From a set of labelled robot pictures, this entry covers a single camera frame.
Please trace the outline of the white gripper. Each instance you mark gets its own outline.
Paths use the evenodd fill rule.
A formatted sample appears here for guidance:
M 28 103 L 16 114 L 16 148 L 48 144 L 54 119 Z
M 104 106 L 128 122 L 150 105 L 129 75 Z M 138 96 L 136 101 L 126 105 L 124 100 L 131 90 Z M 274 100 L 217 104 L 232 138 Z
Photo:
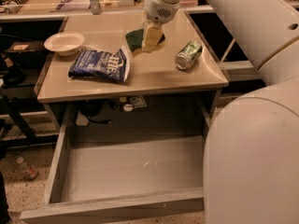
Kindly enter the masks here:
M 152 52 L 163 36 L 161 23 L 170 22 L 179 9 L 180 0 L 144 0 L 144 12 L 148 22 L 144 27 L 142 50 Z

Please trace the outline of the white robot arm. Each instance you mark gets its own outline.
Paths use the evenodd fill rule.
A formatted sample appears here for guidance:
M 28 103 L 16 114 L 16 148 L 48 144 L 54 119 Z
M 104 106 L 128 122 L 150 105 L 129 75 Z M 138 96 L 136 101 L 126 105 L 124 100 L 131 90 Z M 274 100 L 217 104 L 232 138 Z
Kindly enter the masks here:
M 180 0 L 145 0 L 150 21 Z M 283 0 L 207 0 L 265 86 L 212 122 L 206 224 L 299 224 L 299 13 Z

